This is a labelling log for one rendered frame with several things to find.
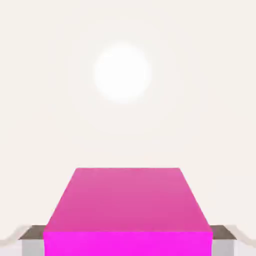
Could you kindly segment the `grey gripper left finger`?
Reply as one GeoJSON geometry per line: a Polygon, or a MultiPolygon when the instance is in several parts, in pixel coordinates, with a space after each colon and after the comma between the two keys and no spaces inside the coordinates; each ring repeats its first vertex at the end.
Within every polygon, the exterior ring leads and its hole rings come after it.
{"type": "Polygon", "coordinates": [[[0,239],[0,256],[45,256],[45,225],[22,225],[0,239]]]}

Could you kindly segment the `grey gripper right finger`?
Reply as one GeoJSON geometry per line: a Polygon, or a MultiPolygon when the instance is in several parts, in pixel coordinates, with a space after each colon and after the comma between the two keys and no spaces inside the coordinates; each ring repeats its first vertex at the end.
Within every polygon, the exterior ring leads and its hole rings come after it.
{"type": "Polygon", "coordinates": [[[236,225],[211,225],[211,256],[256,256],[256,239],[249,238],[236,225]]]}

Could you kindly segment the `small magenta cube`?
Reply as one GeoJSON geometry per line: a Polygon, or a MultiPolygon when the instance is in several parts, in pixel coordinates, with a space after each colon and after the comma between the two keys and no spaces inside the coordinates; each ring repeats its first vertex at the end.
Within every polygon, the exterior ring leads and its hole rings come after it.
{"type": "Polygon", "coordinates": [[[178,168],[78,168],[43,232],[45,256],[212,256],[178,168]]]}

